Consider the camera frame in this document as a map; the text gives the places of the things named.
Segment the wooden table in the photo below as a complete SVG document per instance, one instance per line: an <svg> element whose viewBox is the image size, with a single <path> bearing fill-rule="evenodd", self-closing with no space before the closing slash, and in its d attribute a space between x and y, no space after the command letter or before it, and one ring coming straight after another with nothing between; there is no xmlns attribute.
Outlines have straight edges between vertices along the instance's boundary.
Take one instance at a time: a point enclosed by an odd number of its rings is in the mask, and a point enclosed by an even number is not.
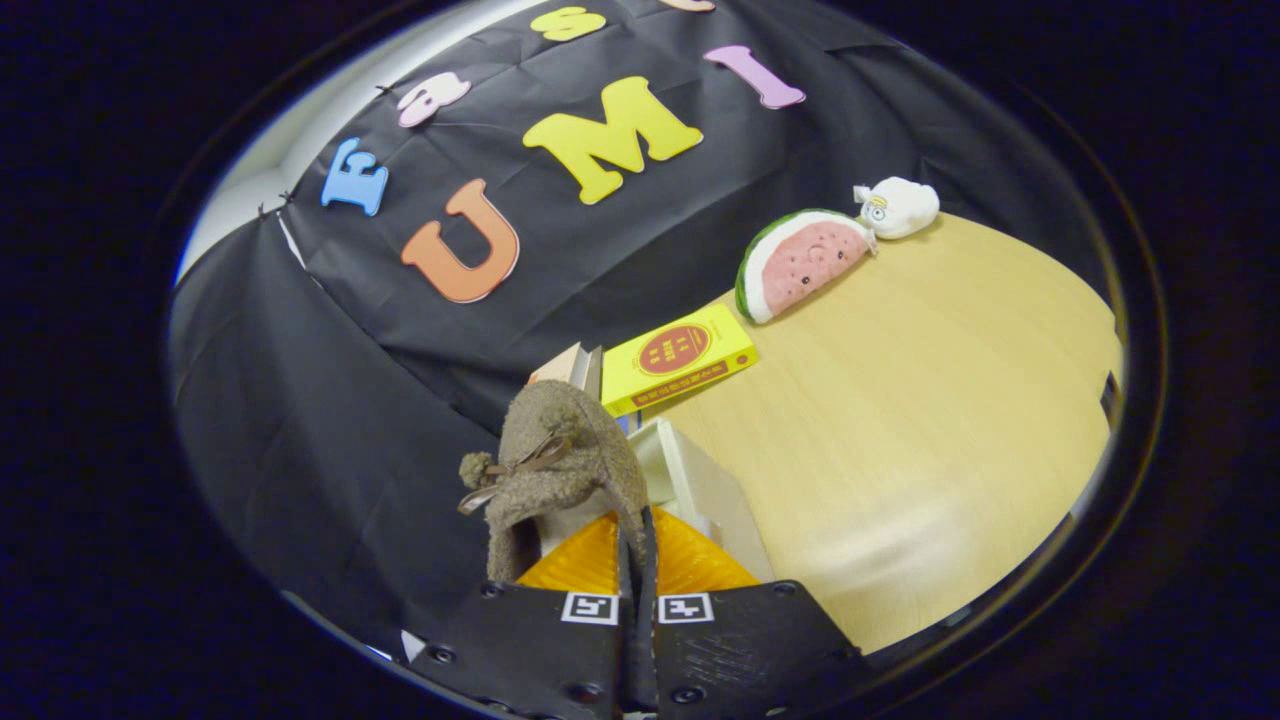
<svg viewBox="0 0 1280 720"><path fill-rule="evenodd" d="M737 313L732 291L717 302ZM864 652L1025 560L1110 437L1111 310L1047 255L961 218L882 241L746 327L756 366L654 415L739 478L777 577Z"/></svg>

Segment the watermelon slice toy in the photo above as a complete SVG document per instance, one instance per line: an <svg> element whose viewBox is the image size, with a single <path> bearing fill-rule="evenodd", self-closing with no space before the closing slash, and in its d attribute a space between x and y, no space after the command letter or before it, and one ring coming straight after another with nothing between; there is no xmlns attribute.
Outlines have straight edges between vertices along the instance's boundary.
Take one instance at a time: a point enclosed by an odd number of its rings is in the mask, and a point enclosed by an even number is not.
<svg viewBox="0 0 1280 720"><path fill-rule="evenodd" d="M801 210L773 222L746 247L737 270L737 309L755 324L768 323L878 252L876 233L832 210Z"/></svg>

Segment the brown fuzzy plush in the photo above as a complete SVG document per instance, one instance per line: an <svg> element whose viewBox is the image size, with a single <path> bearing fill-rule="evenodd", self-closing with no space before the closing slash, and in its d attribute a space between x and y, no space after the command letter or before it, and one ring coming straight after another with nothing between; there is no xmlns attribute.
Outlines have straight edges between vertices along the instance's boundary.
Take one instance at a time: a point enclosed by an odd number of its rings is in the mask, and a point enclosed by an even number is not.
<svg viewBox="0 0 1280 720"><path fill-rule="evenodd" d="M649 503L640 464L617 421L585 392L559 380L526 386L507 411L498 462L515 466L547 438L548 433L571 442L568 455L549 468L517 470L511 475L485 475L492 464L486 454L462 459L462 482L472 489L499 483L485 509L489 523L489 579L512 583L527 570L527 547L515 532L518 523L585 502L603 488L618 514L618 527L631 557L644 564L644 521L640 511Z"/></svg>

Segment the yellow letter m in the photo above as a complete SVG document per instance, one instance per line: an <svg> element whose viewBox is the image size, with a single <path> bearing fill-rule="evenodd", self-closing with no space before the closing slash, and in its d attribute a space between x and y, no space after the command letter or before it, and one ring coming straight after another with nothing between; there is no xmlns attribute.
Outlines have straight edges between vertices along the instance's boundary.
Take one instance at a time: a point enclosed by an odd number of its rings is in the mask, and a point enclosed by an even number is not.
<svg viewBox="0 0 1280 720"><path fill-rule="evenodd" d="M680 122L649 92L643 77L622 78L600 92L604 123L557 113L525 133L526 147L545 147L582 186L579 199L595 205L622 187L622 173L604 170L596 159L625 170L644 170L641 135L649 156L669 160L703 141L703 133Z"/></svg>

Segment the stuffed animal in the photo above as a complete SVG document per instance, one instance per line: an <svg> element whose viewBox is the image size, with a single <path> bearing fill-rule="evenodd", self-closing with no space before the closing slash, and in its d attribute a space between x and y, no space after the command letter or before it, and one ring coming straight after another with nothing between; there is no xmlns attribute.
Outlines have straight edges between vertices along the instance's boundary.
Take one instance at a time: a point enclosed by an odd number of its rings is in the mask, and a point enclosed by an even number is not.
<svg viewBox="0 0 1280 720"><path fill-rule="evenodd" d="M458 469L472 492L458 510L488 503L488 575L513 583L539 559L536 530L525 523L585 502L603 489L618 516L631 559L645 562L641 510L649 503L640 462L618 423L581 389L559 380L525 386L512 400L498 445L498 461L472 452Z"/></svg>
<svg viewBox="0 0 1280 720"><path fill-rule="evenodd" d="M801 210L755 236L737 270L737 310L755 324L768 323L819 287L878 252L876 233L849 215Z"/></svg>
<svg viewBox="0 0 1280 720"><path fill-rule="evenodd" d="M876 187L854 186L854 200L863 204L861 222L884 240L922 231L938 217L938 193L932 187L897 177Z"/></svg>

